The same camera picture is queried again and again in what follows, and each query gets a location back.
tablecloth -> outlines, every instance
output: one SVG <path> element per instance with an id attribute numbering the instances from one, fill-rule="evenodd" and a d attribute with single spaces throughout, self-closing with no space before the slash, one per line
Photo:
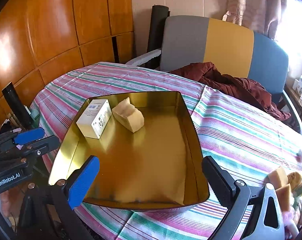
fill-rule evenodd
<path id="1" fill-rule="evenodd" d="M 31 107 L 40 111 L 46 136 L 61 141 L 89 97 L 131 91 L 180 91 L 198 133 L 203 156 L 211 155 L 234 179 L 263 184 L 282 165 L 302 171 L 296 155 L 302 137 L 280 121 L 233 97 L 185 78 L 142 67 L 100 62 L 55 79 L 38 93 Z M 56 152 L 44 156 L 51 169 Z M 233 239 L 239 239 L 252 207 Z M 76 212 L 105 239 L 207 239 L 226 212 L 210 188 L 210 198 L 180 214 L 140 213 L 83 203 Z"/>

multicolored chair backrest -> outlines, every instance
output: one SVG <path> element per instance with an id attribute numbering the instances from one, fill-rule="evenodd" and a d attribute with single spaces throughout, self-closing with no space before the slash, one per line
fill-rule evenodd
<path id="1" fill-rule="evenodd" d="M 166 19 L 160 70 L 195 62 L 213 62 L 222 74 L 261 83 L 277 103 L 288 69 L 287 54 L 271 39 L 252 30 L 200 16 Z"/>

beige curtain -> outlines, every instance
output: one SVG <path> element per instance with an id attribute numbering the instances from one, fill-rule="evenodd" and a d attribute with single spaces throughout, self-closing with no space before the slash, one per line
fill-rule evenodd
<path id="1" fill-rule="evenodd" d="M 228 0 L 223 20 L 274 39 L 286 0 Z"/>

pile of toy food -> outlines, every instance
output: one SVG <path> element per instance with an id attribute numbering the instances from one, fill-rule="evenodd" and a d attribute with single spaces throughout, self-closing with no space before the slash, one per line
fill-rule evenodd
<path id="1" fill-rule="evenodd" d="M 281 207 L 286 239 L 294 239 L 302 228 L 302 175 L 288 175 L 282 166 L 268 174 Z"/>

black cylinder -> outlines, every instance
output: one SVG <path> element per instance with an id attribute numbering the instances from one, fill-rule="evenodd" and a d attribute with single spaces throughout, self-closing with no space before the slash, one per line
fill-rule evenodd
<path id="1" fill-rule="evenodd" d="M 150 32 L 147 52 L 162 47 L 165 20 L 169 16 L 169 7 L 164 5 L 153 5 L 150 22 Z M 160 56 L 146 63 L 147 68 L 154 69 L 160 64 Z"/>
<path id="2" fill-rule="evenodd" d="M 12 82 L 2 90 L 2 94 L 21 125 L 26 130 L 32 129 L 33 119 L 21 103 Z"/>

